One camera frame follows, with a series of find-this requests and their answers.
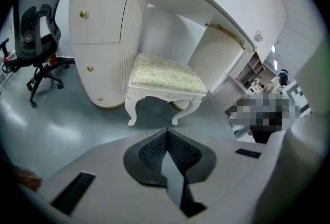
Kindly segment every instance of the gold drawer knob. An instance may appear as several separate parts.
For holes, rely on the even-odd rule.
[[[87,11],[86,10],[81,10],[80,11],[80,17],[85,19],[87,17]]]

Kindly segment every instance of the white vanity desk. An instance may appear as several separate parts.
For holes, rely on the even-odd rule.
[[[69,31],[80,78],[91,101],[100,107],[123,104],[137,53],[147,4],[208,24],[188,65],[207,90],[241,49],[255,45],[213,0],[70,0]],[[185,102],[177,102],[185,108]]]

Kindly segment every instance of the air vent slot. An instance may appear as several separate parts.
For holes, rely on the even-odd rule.
[[[70,215],[94,178],[93,174],[81,172],[52,202],[52,206],[64,214]]]
[[[256,159],[258,159],[261,155],[261,152],[254,152],[254,151],[249,151],[246,149],[238,149],[235,153],[242,154],[242,155],[256,158]]]

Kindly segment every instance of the carved stool leg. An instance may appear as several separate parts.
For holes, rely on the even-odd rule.
[[[190,113],[193,113],[196,109],[198,109],[200,103],[202,102],[201,99],[202,96],[196,96],[193,100],[191,100],[189,106],[186,109],[182,110],[172,118],[172,124],[177,125],[177,120],[179,118],[182,118]]]
[[[135,94],[132,94],[131,89],[128,90],[125,100],[125,109],[131,117],[131,119],[128,122],[129,126],[133,126],[136,122],[137,116],[136,116],[135,106],[136,103],[141,99],[142,99],[141,97],[137,97]]]

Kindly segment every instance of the gray floor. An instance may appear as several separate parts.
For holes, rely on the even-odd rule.
[[[42,81],[35,96],[38,106],[33,109],[26,87],[33,73],[33,67],[22,68],[4,85],[0,95],[0,139],[14,165],[44,179],[97,145],[172,127],[171,119],[179,112],[172,104],[148,97],[138,102],[137,122],[129,127],[124,106],[102,109],[93,105],[73,65],[54,71],[64,83],[62,90],[50,79]],[[175,128],[186,135],[194,131],[235,140],[225,115],[214,105],[213,98],[206,97],[199,109],[180,119]]]

